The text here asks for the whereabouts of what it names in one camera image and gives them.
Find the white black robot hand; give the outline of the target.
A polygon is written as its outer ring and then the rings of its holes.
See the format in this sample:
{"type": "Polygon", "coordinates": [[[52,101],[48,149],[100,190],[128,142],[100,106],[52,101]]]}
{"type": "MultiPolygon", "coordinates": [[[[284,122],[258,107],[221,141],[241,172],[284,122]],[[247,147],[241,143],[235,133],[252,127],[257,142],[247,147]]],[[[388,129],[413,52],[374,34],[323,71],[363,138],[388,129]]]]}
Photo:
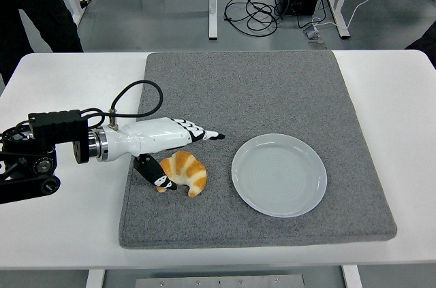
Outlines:
{"type": "Polygon", "coordinates": [[[95,151],[90,152],[100,162],[111,162],[130,154],[135,157],[134,166],[147,181],[158,188],[175,190],[160,164],[151,154],[181,148],[200,140],[222,140],[224,135],[205,130],[191,121],[168,117],[139,121],[112,129],[107,125],[90,131],[95,138],[95,151]]]}

